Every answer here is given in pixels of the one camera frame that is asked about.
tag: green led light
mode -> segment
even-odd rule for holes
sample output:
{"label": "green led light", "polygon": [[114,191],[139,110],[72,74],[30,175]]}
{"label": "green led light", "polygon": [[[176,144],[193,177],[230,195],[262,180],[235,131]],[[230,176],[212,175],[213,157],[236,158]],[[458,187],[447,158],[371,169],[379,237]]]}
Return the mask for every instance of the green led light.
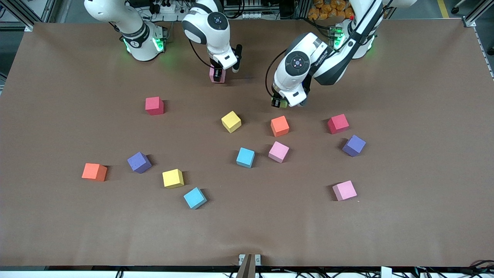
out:
{"label": "green led light", "polygon": [[127,52],[130,53],[130,49],[128,48],[128,44],[127,44],[127,41],[124,39],[123,42],[125,43],[125,46],[127,47]]}
{"label": "green led light", "polygon": [[161,39],[154,39],[153,38],[153,43],[155,44],[156,50],[158,52],[163,51],[163,41]]}
{"label": "green led light", "polygon": [[345,41],[345,34],[341,34],[336,40],[334,40],[334,48],[338,49],[340,44]]}
{"label": "green led light", "polygon": [[372,47],[372,42],[374,41],[374,38],[375,38],[375,36],[373,36],[372,39],[370,40],[370,44],[369,44],[369,47],[367,48],[367,50],[369,50]]}

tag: yellow cube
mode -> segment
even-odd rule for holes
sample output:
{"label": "yellow cube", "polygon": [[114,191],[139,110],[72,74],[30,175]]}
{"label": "yellow cube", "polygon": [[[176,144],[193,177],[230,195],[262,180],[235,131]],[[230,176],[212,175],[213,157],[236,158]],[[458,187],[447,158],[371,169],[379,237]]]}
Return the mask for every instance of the yellow cube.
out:
{"label": "yellow cube", "polygon": [[182,171],[175,169],[163,172],[163,183],[165,188],[175,188],[184,185]]}
{"label": "yellow cube", "polygon": [[242,125],[242,121],[233,111],[226,114],[226,116],[224,116],[223,118],[221,118],[221,122],[223,123],[223,126],[228,130],[229,133],[234,132],[237,128],[239,128]]}

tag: orange cube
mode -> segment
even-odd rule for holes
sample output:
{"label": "orange cube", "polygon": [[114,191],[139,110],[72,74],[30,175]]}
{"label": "orange cube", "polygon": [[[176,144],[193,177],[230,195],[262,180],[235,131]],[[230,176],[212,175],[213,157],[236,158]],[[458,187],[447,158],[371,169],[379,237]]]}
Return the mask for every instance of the orange cube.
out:
{"label": "orange cube", "polygon": [[288,126],[285,116],[281,116],[271,120],[271,129],[273,130],[275,137],[278,137],[287,134],[290,127]]}
{"label": "orange cube", "polygon": [[82,178],[96,182],[104,182],[106,170],[107,168],[101,164],[86,163],[84,166],[84,172],[82,173]]}

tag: foam cube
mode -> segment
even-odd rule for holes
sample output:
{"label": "foam cube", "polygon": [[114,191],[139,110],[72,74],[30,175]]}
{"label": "foam cube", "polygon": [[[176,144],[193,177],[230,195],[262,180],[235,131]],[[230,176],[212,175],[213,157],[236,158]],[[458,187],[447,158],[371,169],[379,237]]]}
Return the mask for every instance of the foam cube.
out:
{"label": "foam cube", "polygon": [[348,153],[350,156],[357,156],[360,154],[365,145],[366,142],[364,140],[358,138],[356,135],[353,135],[343,147],[343,151]]}
{"label": "foam cube", "polygon": [[82,172],[82,178],[96,182],[104,182],[106,170],[107,168],[101,164],[86,163],[84,171]]}
{"label": "foam cube", "polygon": [[242,125],[242,121],[233,111],[226,114],[226,116],[224,116],[223,118],[221,118],[221,122],[223,123],[223,126],[226,128],[226,130],[228,130],[229,133],[234,132],[237,128],[239,128]]}
{"label": "foam cube", "polygon": [[237,164],[247,168],[252,167],[254,161],[254,151],[246,148],[240,148],[239,155],[237,156]]}
{"label": "foam cube", "polygon": [[149,168],[151,168],[151,162],[147,156],[142,152],[138,152],[133,155],[131,158],[127,159],[128,164],[132,168],[132,171],[142,174]]}
{"label": "foam cube", "polygon": [[204,194],[197,187],[185,194],[184,198],[191,209],[197,209],[207,201]]}
{"label": "foam cube", "polygon": [[353,184],[351,181],[337,184],[333,186],[333,190],[338,201],[343,201],[348,198],[357,196],[357,193],[355,192],[355,188],[353,188]]}
{"label": "foam cube", "polygon": [[290,149],[289,147],[287,147],[287,146],[285,146],[279,142],[275,142],[273,144],[273,147],[269,151],[268,156],[270,158],[272,158],[274,161],[282,163],[283,160],[285,159],[285,156],[287,155],[289,149]]}
{"label": "foam cube", "polygon": [[288,122],[285,116],[272,119],[271,129],[273,130],[273,134],[275,137],[285,135],[288,133],[288,131],[290,131],[290,127],[288,126]]}
{"label": "foam cube", "polygon": [[348,129],[350,125],[346,120],[345,114],[331,117],[328,121],[329,133],[336,134]]}
{"label": "foam cube", "polygon": [[213,83],[225,83],[226,70],[221,71],[221,75],[217,76],[217,69],[213,65],[209,67],[209,78]]}
{"label": "foam cube", "polygon": [[288,106],[288,101],[286,100],[277,100],[280,102],[280,107],[279,108],[286,108]]}
{"label": "foam cube", "polygon": [[182,171],[175,169],[163,172],[163,183],[165,188],[175,188],[185,185]]}
{"label": "foam cube", "polygon": [[148,97],[146,99],[146,111],[151,116],[164,114],[165,104],[159,96]]}

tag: brown table surface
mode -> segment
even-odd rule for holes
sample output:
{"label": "brown table surface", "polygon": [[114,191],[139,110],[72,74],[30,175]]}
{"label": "brown table surface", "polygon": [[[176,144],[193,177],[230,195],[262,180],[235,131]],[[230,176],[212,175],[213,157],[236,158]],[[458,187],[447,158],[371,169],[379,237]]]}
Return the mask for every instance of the brown table surface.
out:
{"label": "brown table surface", "polygon": [[[308,105],[276,109],[270,61],[302,21],[234,21],[241,70],[212,84],[175,25],[166,53],[143,63],[108,24],[37,24],[0,97],[0,264],[466,266],[494,257],[494,84],[474,30],[460,20],[384,21],[370,52]],[[206,58],[203,46],[199,54]],[[148,116],[159,95],[166,114]],[[229,134],[220,118],[234,110]],[[328,133],[345,113],[350,130]],[[290,133],[269,121],[285,115]],[[361,156],[340,148],[353,134]],[[267,157],[279,141],[285,163]],[[240,167],[240,147],[256,152]],[[153,167],[133,173],[141,151]],[[86,162],[107,181],[81,179]],[[179,168],[186,186],[165,189]],[[331,185],[351,180],[356,198]],[[201,188],[198,210],[183,195]]]}

